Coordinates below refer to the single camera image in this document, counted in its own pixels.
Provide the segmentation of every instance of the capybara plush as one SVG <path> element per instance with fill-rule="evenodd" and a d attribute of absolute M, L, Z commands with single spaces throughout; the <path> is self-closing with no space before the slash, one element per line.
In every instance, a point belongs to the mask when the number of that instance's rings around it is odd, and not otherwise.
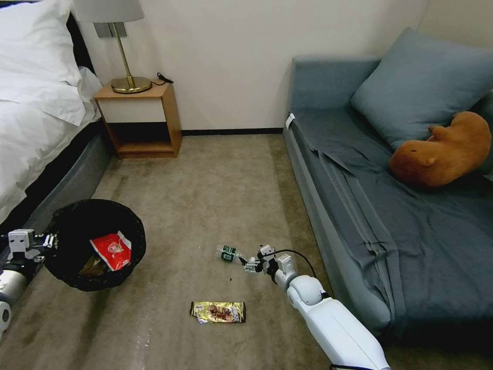
<path fill-rule="evenodd" d="M 390 158 L 390 169 L 401 182 L 440 187 L 475 170 L 488 156 L 491 132 L 476 113 L 457 113 L 449 127 L 429 130 L 427 141 L 406 141 Z"/>

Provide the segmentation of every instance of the baseboard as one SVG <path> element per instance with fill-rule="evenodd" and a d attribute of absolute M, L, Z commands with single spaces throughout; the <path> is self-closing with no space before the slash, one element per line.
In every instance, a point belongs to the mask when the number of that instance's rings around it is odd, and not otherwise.
<path fill-rule="evenodd" d="M 182 136 L 282 134 L 282 127 L 182 130 Z"/>

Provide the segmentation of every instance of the lamp shade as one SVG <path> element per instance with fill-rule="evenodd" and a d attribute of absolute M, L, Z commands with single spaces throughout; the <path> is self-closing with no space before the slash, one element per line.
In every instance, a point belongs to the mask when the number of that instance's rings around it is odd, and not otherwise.
<path fill-rule="evenodd" d="M 75 17 L 81 22 L 131 22 L 144 18 L 139 0 L 74 0 Z"/>

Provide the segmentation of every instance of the carpet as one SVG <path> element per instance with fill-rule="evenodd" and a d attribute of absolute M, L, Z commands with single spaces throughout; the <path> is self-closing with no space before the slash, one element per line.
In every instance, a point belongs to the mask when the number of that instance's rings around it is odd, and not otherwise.
<path fill-rule="evenodd" d="M 292 248 L 329 283 L 282 135 L 185 137 L 177 159 L 113 159 L 94 195 L 141 217 L 147 253 L 120 287 L 36 276 L 0 344 L 1 369 L 328 369 L 284 292 L 215 258 Z M 309 273 L 297 258 L 301 273 Z M 193 300 L 245 301 L 244 324 L 199 324 Z M 393 369 L 493 368 L 474 352 L 386 346 Z"/>

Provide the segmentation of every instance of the table lamp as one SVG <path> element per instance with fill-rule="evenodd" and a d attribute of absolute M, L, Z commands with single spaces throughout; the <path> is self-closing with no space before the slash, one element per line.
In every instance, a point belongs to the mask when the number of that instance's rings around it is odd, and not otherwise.
<path fill-rule="evenodd" d="M 116 22 L 131 22 L 144 18 L 139 0 L 74 0 L 74 7 L 75 17 L 80 22 L 110 23 L 111 25 L 127 72 L 126 78 L 111 81 L 113 90 L 121 94 L 133 94 L 150 89 L 152 82 L 149 79 L 134 77 L 130 73 L 122 41 L 115 25 Z"/>

